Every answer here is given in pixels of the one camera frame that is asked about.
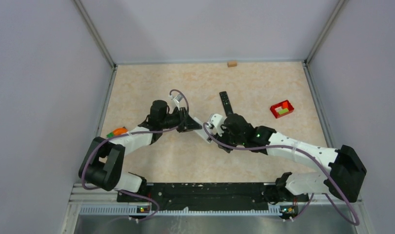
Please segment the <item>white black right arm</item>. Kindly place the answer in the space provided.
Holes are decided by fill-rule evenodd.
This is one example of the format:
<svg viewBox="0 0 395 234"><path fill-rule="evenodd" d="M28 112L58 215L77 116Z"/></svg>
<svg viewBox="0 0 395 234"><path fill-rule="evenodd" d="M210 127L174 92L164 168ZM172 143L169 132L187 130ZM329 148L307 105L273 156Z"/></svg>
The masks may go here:
<svg viewBox="0 0 395 234"><path fill-rule="evenodd" d="M305 143L266 126L254 127L238 114L212 114L209 130L227 152L247 150L282 157L312 168L312 173L285 173L276 183L283 201L305 193L332 194L356 202L367 170L356 151L347 145L327 148Z"/></svg>

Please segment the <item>black remote control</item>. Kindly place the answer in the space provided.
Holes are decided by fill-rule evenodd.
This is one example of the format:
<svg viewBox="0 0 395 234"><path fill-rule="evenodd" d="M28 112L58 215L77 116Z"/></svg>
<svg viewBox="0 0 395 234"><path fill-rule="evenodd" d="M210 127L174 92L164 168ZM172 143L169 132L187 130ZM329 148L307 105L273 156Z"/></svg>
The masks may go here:
<svg viewBox="0 0 395 234"><path fill-rule="evenodd" d="M227 92L226 91L220 92L219 97L221 99L222 106L224 108L226 116L233 114L234 112L233 112Z"/></svg>

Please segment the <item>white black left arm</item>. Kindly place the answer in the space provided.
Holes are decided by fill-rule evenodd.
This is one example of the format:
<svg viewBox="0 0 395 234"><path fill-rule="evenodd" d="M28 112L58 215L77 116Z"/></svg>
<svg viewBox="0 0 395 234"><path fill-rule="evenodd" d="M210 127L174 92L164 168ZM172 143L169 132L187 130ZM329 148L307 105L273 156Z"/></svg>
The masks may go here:
<svg viewBox="0 0 395 234"><path fill-rule="evenodd" d="M155 100L145 121L124 134L93 139L80 166L79 177L106 191L125 190L134 201L147 196L145 179L122 170L124 158L135 150L155 143L164 132L179 133L201 130L202 125L191 118L186 107L169 112L164 100Z"/></svg>

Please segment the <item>white remote control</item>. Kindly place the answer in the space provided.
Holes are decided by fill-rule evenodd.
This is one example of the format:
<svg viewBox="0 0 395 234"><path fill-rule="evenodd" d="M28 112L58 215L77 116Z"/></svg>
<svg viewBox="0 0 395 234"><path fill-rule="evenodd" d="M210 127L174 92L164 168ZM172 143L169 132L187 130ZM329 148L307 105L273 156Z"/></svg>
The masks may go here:
<svg viewBox="0 0 395 234"><path fill-rule="evenodd" d="M208 134L205 132L204 127L207 128L207 130L209 131L209 133L211 135L213 135L212 133L212 124L208 123L208 125L206 126L206 122L202 122L201 120L199 120L197 117L193 117L193 120L198 123L201 126L201 129L198 130L194 130L194 132L201 137L206 143L210 144L212 142L212 139L208 136Z"/></svg>

